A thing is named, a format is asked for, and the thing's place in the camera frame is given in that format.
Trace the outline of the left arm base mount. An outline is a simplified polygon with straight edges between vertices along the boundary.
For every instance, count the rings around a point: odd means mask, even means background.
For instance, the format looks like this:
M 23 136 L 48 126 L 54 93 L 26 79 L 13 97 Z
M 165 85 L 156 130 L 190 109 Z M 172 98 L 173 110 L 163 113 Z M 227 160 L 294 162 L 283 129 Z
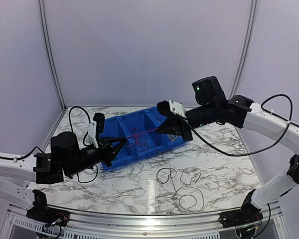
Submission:
M 27 211 L 26 217 L 43 222 L 48 226 L 67 226 L 70 212 L 56 208 L 47 207 L 46 209 L 33 207 Z

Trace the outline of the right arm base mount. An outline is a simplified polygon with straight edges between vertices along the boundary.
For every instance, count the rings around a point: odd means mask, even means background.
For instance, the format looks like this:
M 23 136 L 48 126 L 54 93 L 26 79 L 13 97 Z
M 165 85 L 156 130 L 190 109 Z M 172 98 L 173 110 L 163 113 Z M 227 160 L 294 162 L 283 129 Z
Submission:
M 237 209 L 221 212 L 218 222 L 222 224 L 223 228 L 230 228 L 253 222 L 260 222 L 262 219 L 263 214 L 260 211 L 252 212 L 249 209 Z

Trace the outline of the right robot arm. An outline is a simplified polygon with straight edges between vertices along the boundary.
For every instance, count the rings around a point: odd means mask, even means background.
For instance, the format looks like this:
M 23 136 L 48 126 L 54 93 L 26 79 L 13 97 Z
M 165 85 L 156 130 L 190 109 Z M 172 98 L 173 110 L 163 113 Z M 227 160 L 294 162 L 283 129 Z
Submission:
M 284 196 L 299 185 L 299 124 L 242 95 L 234 95 L 231 99 L 226 99 L 215 76 L 197 80 L 192 83 L 192 86 L 199 107 L 186 111 L 181 103 L 173 100 L 157 104 L 158 112 L 166 117 L 156 130 L 158 134 L 178 135 L 184 141 L 191 141 L 198 127 L 214 122 L 229 123 L 274 140 L 274 143 L 264 150 L 280 143 L 294 153 L 288 167 L 261 188 L 248 193 L 237 212 L 237 219 L 247 223 L 266 204 Z

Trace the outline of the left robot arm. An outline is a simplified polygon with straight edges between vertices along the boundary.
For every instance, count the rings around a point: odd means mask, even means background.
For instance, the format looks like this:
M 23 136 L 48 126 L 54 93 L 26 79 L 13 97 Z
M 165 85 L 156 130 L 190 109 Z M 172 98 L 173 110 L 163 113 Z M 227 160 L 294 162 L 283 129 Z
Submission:
M 46 195 L 39 190 L 18 186 L 7 178 L 16 178 L 37 184 L 52 185 L 72 178 L 102 162 L 110 167 L 126 144 L 124 137 L 94 138 L 92 144 L 80 148 L 72 132 L 61 133 L 51 139 L 51 152 L 38 148 L 21 157 L 0 155 L 0 198 L 19 206 L 47 222 L 53 217 Z

